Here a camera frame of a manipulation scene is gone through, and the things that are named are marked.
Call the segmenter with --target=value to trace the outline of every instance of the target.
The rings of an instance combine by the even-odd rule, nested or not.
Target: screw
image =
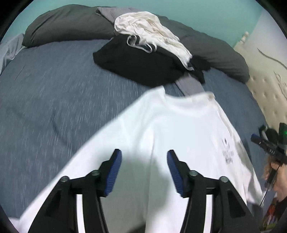
[[[68,180],[69,180],[69,177],[67,177],[67,176],[63,176],[63,177],[60,179],[61,182],[66,182],[66,181],[68,181]]]
[[[100,171],[99,170],[93,170],[92,171],[92,176],[99,176],[100,175]]]
[[[226,183],[226,182],[229,181],[229,179],[228,179],[227,177],[225,177],[225,176],[220,177],[220,180],[221,180],[222,182],[224,182],[224,183]]]
[[[192,170],[192,171],[189,171],[189,173],[188,173],[190,176],[197,176],[198,175],[198,172],[197,171],[194,171],[194,170]]]

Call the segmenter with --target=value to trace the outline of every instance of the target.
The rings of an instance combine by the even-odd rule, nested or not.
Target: teal wall
[[[68,4],[136,7],[182,22],[231,46],[245,31],[254,30],[262,12],[255,0],[34,0],[16,18],[4,40],[25,32],[39,15]]]

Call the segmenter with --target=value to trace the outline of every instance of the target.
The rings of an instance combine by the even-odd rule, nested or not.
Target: crumpled white clothing
[[[138,35],[140,43],[158,45],[176,55],[184,67],[188,67],[191,53],[179,38],[161,25],[159,18],[147,11],[130,12],[115,20],[115,30],[121,34]]]

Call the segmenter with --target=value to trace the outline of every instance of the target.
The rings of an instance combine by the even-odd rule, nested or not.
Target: blue tip
[[[107,179],[106,179],[107,180],[106,189],[105,189],[106,196],[108,196],[113,190],[113,187],[116,182],[116,178],[117,178],[117,175],[118,175],[121,163],[122,163],[122,159],[123,159],[122,152],[119,150],[115,158],[115,161],[113,165],[111,166]]]
[[[173,179],[173,183],[175,185],[175,189],[183,197],[183,181],[179,174],[178,169],[175,166],[175,163],[173,161],[173,158],[170,152],[167,152],[167,164],[168,164],[169,171]]]

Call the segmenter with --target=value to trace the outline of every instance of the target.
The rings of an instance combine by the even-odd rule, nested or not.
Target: pile of clothes
[[[114,27],[118,35],[93,53],[100,67],[149,87],[173,83],[186,72],[205,83],[202,71],[210,63],[192,56],[156,15],[128,12],[115,19]]]

